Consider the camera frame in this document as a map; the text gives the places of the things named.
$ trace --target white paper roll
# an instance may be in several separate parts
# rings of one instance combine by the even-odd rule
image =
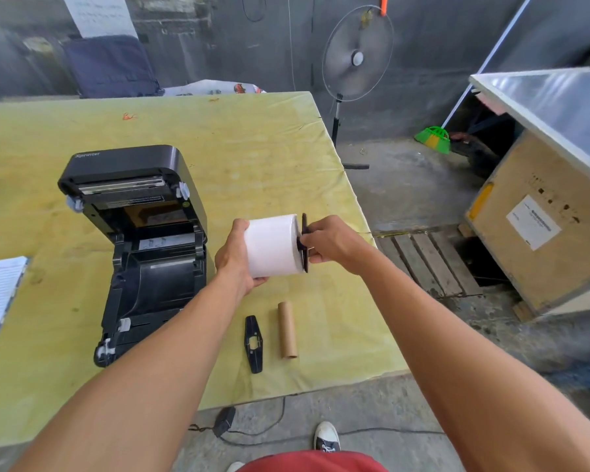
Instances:
[[[245,231],[245,244],[252,278],[303,272],[298,236],[295,214],[251,220]]]

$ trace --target person's left hand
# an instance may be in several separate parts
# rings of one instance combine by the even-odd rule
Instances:
[[[232,271],[240,275],[241,280],[244,282],[245,294],[268,280],[268,277],[252,278],[249,273],[247,245],[245,244],[245,230],[248,227],[248,220],[242,218],[234,220],[225,245],[219,249],[214,257],[217,271]]]

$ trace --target person's right arm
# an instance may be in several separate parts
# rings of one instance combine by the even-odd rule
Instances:
[[[590,421],[557,389],[431,298],[337,216],[310,224],[311,263],[362,277],[470,471],[590,472]]]

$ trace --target power adapter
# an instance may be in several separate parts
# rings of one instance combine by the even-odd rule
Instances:
[[[214,427],[212,428],[214,435],[221,437],[227,432],[234,423],[234,416],[236,416],[236,408],[234,406],[221,409],[220,413],[216,416]]]

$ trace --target shoe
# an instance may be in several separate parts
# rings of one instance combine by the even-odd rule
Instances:
[[[330,422],[323,421],[317,426],[313,448],[315,451],[321,452],[339,452],[341,450],[337,429]]]
[[[243,462],[234,462],[227,468],[227,472],[236,472],[239,468],[243,467],[243,465],[245,465]]]

